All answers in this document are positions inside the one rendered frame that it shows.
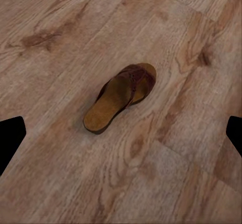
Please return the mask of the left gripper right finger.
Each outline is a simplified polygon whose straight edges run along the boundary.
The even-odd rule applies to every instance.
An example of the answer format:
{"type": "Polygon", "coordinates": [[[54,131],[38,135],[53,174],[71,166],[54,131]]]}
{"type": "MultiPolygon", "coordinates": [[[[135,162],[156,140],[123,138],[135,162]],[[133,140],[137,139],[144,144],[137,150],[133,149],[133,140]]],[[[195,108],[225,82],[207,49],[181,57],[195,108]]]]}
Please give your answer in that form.
{"type": "Polygon", "coordinates": [[[242,118],[230,116],[226,134],[242,156],[242,118]]]}

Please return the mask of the sandal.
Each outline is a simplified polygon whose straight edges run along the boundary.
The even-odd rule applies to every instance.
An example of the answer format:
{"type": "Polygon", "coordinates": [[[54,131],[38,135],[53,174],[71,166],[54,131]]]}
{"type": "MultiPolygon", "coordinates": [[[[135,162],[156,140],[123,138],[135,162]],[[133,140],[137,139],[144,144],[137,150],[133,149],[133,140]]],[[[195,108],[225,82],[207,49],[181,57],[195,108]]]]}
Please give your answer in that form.
{"type": "Polygon", "coordinates": [[[113,119],[144,100],[156,84],[156,69],[148,63],[130,64],[109,80],[83,118],[89,132],[100,135],[113,119]]]}

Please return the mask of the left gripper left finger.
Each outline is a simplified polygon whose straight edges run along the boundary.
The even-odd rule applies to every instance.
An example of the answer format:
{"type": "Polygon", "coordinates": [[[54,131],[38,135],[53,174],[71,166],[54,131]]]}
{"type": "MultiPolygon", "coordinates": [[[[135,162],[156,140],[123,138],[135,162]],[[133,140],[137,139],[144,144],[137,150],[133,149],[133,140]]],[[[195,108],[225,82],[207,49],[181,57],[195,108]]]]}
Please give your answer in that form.
{"type": "Polygon", "coordinates": [[[0,176],[26,136],[23,117],[0,122],[0,176]]]}

